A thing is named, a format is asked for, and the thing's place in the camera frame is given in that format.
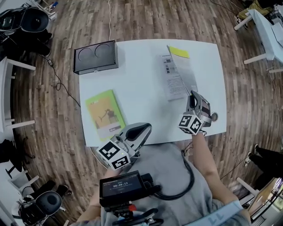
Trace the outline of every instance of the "yellow-green book cover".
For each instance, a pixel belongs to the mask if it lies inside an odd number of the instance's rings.
[[[113,90],[87,99],[86,105],[101,141],[118,134],[125,127]]]

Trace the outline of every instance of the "yellow sticky note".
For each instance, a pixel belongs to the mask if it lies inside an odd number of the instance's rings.
[[[186,50],[178,49],[173,46],[170,46],[169,49],[170,49],[170,53],[173,53],[177,56],[190,58],[189,53]]]

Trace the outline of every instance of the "paper document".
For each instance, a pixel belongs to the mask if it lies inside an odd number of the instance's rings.
[[[163,89],[168,100],[184,98],[188,96],[188,92],[179,75],[177,68],[170,55],[162,55],[162,74],[161,79]]]
[[[172,46],[167,47],[187,91],[189,93],[191,90],[197,92],[198,87],[196,85],[194,72],[191,69],[189,53],[186,50],[178,49]]]

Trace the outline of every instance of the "white table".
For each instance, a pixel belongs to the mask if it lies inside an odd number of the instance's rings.
[[[174,142],[191,136],[178,127],[187,99],[167,101],[160,82],[160,55],[169,54],[166,45],[187,50],[199,93],[218,113],[208,135],[226,132],[226,93],[216,44],[172,39],[118,42],[119,68],[79,76],[81,115],[87,146],[101,145],[85,101],[113,89],[126,124],[148,122],[153,129],[146,144]]]
[[[13,129],[35,123],[34,120],[31,120],[11,124],[11,122],[15,121],[14,119],[11,119],[10,110],[11,79],[15,79],[15,76],[12,76],[13,65],[33,71],[35,70],[35,67],[33,66],[10,60],[7,57],[0,62],[0,132],[4,132],[8,128]]]
[[[241,23],[236,25],[234,29],[238,30],[248,21],[253,19],[260,35],[262,44],[264,45],[265,53],[259,56],[255,56],[251,59],[245,60],[244,64],[249,64],[262,59],[274,60],[274,58],[283,63],[283,47],[277,42],[275,38],[275,35],[272,30],[272,24],[255,9],[249,10],[249,13],[250,15]]]

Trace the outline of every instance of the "coiled black cable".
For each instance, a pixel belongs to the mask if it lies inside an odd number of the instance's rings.
[[[187,192],[189,192],[191,190],[191,188],[193,187],[193,185],[195,183],[195,176],[194,176],[193,171],[191,170],[191,167],[190,167],[189,163],[185,159],[184,151],[182,151],[182,157],[183,157],[183,160],[184,160],[184,165],[185,165],[185,167],[187,168],[187,170],[188,170],[188,172],[190,174],[190,180],[191,181],[190,181],[188,187],[183,192],[181,192],[180,194],[177,194],[177,195],[174,195],[174,196],[166,196],[166,195],[162,194],[161,192],[157,192],[157,193],[154,194],[155,197],[157,197],[157,198],[159,198],[161,200],[166,200],[166,201],[177,200],[177,199],[181,198],[182,196],[184,196]]]

